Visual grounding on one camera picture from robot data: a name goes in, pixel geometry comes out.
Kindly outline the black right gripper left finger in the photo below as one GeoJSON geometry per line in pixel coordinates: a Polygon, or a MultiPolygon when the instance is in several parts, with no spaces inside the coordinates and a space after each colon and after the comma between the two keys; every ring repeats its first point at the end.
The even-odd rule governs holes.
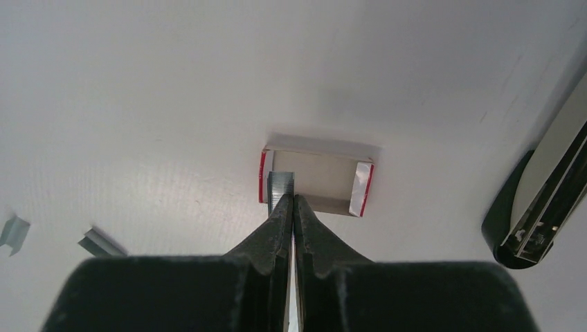
{"type": "Polygon", "coordinates": [[[43,331],[286,331],[294,198],[220,256],[82,262],[43,331]]]}

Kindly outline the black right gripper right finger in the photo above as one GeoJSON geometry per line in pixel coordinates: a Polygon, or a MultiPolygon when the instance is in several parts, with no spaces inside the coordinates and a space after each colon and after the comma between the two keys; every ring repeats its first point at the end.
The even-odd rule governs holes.
{"type": "Polygon", "coordinates": [[[536,331],[518,286],[481,261],[374,262],[293,198],[301,331],[536,331]]]}

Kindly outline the staple box tray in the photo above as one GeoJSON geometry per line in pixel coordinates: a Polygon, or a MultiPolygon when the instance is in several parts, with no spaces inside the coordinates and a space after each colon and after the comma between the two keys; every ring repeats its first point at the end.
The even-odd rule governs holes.
{"type": "Polygon", "coordinates": [[[269,203],[269,175],[293,173],[293,191],[317,212],[364,215],[375,164],[370,158],[266,146],[260,154],[258,200],[269,203]]]}

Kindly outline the silver staple strip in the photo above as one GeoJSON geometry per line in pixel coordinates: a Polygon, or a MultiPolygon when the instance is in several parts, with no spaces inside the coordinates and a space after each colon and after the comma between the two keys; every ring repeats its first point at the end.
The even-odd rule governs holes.
{"type": "Polygon", "coordinates": [[[12,216],[1,232],[1,246],[10,247],[10,256],[14,256],[21,250],[29,230],[29,222],[17,215],[12,216]]]}
{"type": "Polygon", "coordinates": [[[78,245],[94,257],[126,257],[126,249],[114,238],[97,227],[87,230],[78,245]]]}
{"type": "Polygon", "coordinates": [[[269,172],[267,178],[267,205],[268,213],[271,215],[279,200],[288,194],[294,193],[295,174],[293,172],[269,172]]]}

